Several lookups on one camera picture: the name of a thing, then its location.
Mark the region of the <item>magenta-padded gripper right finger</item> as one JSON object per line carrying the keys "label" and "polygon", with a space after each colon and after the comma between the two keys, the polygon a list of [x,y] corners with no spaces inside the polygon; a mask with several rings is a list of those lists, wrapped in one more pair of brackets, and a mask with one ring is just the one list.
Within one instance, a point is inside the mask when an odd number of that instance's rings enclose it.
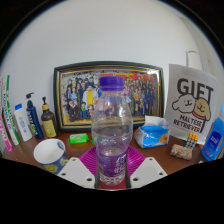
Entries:
{"label": "magenta-padded gripper right finger", "polygon": [[132,147],[128,149],[125,177],[127,188],[140,188],[166,175],[154,157],[145,157]]}

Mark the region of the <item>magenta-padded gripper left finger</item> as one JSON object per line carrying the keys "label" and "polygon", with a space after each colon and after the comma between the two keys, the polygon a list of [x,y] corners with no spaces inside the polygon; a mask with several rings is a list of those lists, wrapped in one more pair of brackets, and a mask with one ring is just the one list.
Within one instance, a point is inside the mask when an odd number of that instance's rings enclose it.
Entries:
{"label": "magenta-padded gripper left finger", "polygon": [[79,158],[71,157],[58,176],[78,186],[94,189],[97,176],[96,147],[91,147]]}

